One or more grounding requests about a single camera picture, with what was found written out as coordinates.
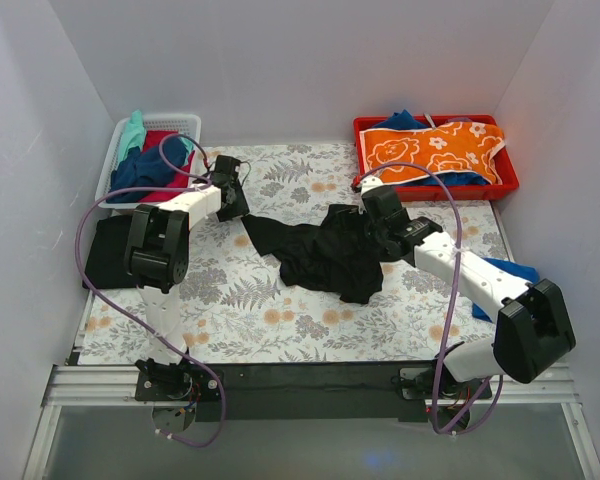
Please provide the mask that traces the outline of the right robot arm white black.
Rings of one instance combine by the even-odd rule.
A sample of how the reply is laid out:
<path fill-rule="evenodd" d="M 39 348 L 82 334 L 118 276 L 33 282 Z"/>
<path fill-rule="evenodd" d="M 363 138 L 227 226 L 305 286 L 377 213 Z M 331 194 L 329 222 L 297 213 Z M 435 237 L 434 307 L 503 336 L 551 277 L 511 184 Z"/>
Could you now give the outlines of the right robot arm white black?
<path fill-rule="evenodd" d="M 436 276 L 481 308 L 495 326 L 492 338 L 461 342 L 438 356 L 431 383 L 440 395 L 455 397 L 469 382 L 494 375 L 528 384 L 575 348 L 555 283 L 532 283 L 458 248 L 434 221 L 410 218 L 395 189 L 377 177 L 362 180 L 360 193 L 367 235 L 384 260 L 403 260 Z"/>

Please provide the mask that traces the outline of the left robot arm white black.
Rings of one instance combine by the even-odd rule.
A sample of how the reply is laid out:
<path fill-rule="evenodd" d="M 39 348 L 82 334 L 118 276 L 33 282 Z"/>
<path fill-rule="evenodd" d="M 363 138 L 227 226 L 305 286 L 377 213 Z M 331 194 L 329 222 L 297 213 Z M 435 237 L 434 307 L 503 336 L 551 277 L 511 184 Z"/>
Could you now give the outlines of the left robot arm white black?
<path fill-rule="evenodd" d="M 156 205 L 140 204 L 133 212 L 124 266 L 145 305 L 148 357 L 159 364 L 177 364 L 187 350 L 180 284 L 188 271 L 191 229 L 210 216 L 224 222 L 249 213 L 239 177 L 243 164 L 220 155 L 207 174 L 210 186 Z"/>

